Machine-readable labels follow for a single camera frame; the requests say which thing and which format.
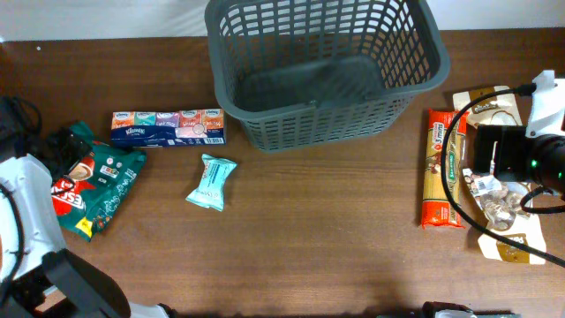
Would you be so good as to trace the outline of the green Nescafe coffee bag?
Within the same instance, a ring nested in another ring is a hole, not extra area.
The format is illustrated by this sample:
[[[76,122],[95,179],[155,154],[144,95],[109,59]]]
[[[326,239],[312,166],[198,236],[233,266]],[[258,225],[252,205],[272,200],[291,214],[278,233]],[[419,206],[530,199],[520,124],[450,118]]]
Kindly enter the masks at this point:
[[[69,174],[51,188],[56,218],[64,229],[89,241],[107,227],[147,161],[143,151],[128,151],[100,141],[84,122],[73,134],[91,148]]]

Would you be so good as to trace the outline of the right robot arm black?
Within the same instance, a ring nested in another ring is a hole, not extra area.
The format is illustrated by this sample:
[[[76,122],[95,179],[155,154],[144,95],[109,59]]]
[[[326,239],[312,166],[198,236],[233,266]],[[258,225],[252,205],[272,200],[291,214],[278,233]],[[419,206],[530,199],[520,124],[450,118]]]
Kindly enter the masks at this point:
[[[532,80],[526,125],[479,125],[473,168],[504,182],[564,192],[564,79],[544,70]]]

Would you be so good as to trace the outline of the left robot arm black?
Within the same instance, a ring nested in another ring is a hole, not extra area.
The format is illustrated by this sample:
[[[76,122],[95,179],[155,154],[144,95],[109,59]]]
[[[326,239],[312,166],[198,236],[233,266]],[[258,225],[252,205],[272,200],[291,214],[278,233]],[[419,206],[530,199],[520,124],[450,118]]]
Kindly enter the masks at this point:
[[[92,151],[68,128],[41,137],[32,103],[1,99],[1,315],[3,317],[175,317],[164,305],[132,303],[119,285],[71,252],[52,186]]]

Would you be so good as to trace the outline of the mint toilet wipes pack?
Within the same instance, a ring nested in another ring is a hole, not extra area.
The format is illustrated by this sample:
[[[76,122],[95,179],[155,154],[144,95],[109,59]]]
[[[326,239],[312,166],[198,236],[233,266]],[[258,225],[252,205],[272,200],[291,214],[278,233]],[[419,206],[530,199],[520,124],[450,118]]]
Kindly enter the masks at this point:
[[[237,164],[225,158],[203,154],[204,170],[198,187],[185,200],[203,208],[222,212],[224,209],[223,188]]]

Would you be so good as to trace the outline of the beige snack pouch upper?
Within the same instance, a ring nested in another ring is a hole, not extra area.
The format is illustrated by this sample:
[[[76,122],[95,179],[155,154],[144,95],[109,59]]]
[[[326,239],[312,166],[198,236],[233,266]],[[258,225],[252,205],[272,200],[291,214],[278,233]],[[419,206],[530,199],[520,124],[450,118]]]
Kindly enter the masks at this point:
[[[477,88],[453,94],[455,110],[461,110],[469,102],[480,96],[509,89],[508,86]],[[497,95],[472,106],[467,110],[467,124],[477,128],[479,125],[522,125],[516,97],[512,94]]]

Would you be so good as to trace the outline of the beige snack pouch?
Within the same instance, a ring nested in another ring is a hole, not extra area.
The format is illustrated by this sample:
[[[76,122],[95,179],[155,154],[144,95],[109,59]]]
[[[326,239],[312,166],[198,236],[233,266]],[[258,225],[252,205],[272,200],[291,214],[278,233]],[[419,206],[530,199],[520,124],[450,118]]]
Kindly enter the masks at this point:
[[[455,110],[461,110],[469,102],[480,96],[509,89],[508,86],[477,88],[453,94]],[[522,125],[516,97],[512,94],[497,95],[472,106],[467,110],[467,124],[477,128],[479,125]]]
[[[463,169],[463,177],[471,195],[487,219],[486,228],[506,239],[528,247],[546,251],[539,216],[523,211],[521,199],[530,192],[531,185],[523,182],[502,182],[492,175],[480,176],[470,168]],[[510,263],[543,265],[546,261],[513,246],[480,235],[481,253],[491,260]]]

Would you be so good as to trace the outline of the beige snack pouch lower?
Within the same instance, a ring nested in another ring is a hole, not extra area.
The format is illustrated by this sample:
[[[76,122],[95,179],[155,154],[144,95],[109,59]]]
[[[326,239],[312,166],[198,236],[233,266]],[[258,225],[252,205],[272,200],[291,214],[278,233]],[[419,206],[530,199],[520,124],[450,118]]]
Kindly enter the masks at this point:
[[[502,182],[492,175],[480,176],[470,168],[463,169],[463,177],[471,195],[487,219],[486,228],[506,239],[528,247],[546,251],[539,216],[523,211],[521,199],[530,192],[531,185],[523,182]],[[513,246],[480,235],[481,253],[491,260],[510,263],[543,265],[546,261]]]

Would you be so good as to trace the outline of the blue Kleenex tissue multipack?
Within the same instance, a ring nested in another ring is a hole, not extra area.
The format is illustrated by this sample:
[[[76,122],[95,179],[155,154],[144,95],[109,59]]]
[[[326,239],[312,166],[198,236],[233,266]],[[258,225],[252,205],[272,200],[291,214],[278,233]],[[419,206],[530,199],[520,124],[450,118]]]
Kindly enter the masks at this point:
[[[121,148],[225,145],[222,109],[114,112],[110,138]]]

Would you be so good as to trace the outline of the dark device bottom edge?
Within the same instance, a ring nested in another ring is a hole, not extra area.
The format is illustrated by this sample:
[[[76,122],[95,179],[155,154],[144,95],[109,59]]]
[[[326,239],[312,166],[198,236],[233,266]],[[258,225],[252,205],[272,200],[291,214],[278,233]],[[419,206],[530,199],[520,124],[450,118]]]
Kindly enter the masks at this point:
[[[520,314],[474,312],[470,308],[445,302],[426,302],[419,314],[422,318],[522,318]]]

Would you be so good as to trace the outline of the grey plastic lattice basket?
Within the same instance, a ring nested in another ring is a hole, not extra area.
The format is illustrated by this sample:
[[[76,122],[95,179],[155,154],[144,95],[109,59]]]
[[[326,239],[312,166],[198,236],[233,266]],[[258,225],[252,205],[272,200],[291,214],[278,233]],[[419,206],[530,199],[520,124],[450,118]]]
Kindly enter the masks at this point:
[[[205,10],[218,104],[274,153],[387,130],[448,76],[415,0],[215,0]]]

